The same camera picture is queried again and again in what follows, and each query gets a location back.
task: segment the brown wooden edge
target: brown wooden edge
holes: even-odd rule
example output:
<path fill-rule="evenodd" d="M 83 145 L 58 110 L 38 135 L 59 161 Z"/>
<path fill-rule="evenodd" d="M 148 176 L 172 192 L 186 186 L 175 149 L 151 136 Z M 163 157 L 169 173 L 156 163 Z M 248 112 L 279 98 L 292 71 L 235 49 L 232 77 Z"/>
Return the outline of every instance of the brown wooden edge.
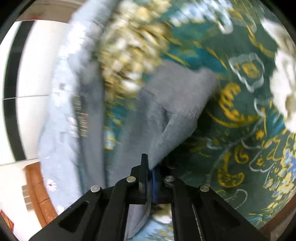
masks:
<path fill-rule="evenodd" d="M 271 239 L 271 232 L 283 222 L 287 216 L 296 207 L 296 194 L 291 198 L 291 200 L 282 208 L 281 211 L 271 219 L 267 224 L 265 224 L 259 231 L 264 234 L 269 240 Z"/>
<path fill-rule="evenodd" d="M 26 174 L 26 180 L 27 180 L 27 187 L 28 187 L 28 191 L 29 191 L 29 196 L 30 196 L 30 199 L 31 199 L 31 202 L 33 204 L 33 208 L 34 208 L 34 211 L 36 213 L 36 216 L 39 220 L 39 223 L 41 225 L 41 227 L 45 227 L 47 225 L 46 223 L 46 220 L 41 212 L 41 208 L 39 206 L 39 203 L 37 201 L 37 198 L 36 198 L 36 194 L 35 194 L 35 191 L 34 191 L 34 187 L 33 187 L 33 184 L 32 184 L 32 180 L 31 180 L 31 170 L 35 169 L 35 168 L 39 168 L 40 167 L 40 163 L 39 162 L 36 162 L 36 163 L 33 163 L 31 165 L 28 165 L 28 166 L 25 166 L 24 170 L 25 170 L 25 174 Z"/>

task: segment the gray sock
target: gray sock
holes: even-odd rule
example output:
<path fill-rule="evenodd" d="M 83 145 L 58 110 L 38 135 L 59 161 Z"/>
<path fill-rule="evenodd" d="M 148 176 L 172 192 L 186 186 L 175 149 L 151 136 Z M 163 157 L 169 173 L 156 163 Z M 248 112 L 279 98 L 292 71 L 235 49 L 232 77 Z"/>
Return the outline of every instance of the gray sock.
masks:
<path fill-rule="evenodd" d="M 125 121 L 120 144 L 115 149 L 109 185 L 128 176 L 131 168 L 140 164 L 142 153 L 148 154 L 149 168 L 153 169 L 188 138 L 217 85 L 215 74 L 207 68 L 195 72 L 164 60 L 141 90 L 136 111 Z M 144 213 L 147 219 L 149 212 Z M 139 230 L 140 220 L 143 217 L 132 219 L 127 227 L 128 238 Z"/>

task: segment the silver rivet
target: silver rivet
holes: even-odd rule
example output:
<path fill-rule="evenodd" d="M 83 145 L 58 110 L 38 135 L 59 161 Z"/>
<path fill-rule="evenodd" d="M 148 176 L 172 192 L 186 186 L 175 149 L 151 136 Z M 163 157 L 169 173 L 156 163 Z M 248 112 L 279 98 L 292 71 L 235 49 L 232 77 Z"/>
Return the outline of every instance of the silver rivet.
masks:
<path fill-rule="evenodd" d="M 208 192 L 208 191 L 210 190 L 210 188 L 209 188 L 209 186 L 207 186 L 207 185 L 201 185 L 201 186 L 200 186 L 200 190 L 201 190 L 202 192 Z"/>
<path fill-rule="evenodd" d="M 136 180 L 136 178 L 133 177 L 133 176 L 129 176 L 126 180 L 127 180 L 129 183 L 133 183 L 133 182 Z"/>
<path fill-rule="evenodd" d="M 100 187 L 97 186 L 97 185 L 92 186 L 92 187 L 91 187 L 91 191 L 92 191 L 92 192 L 98 192 L 98 191 L 100 191 Z"/>
<path fill-rule="evenodd" d="M 173 182 L 175 178 L 173 176 L 166 176 L 165 180 L 170 183 L 170 182 Z"/>

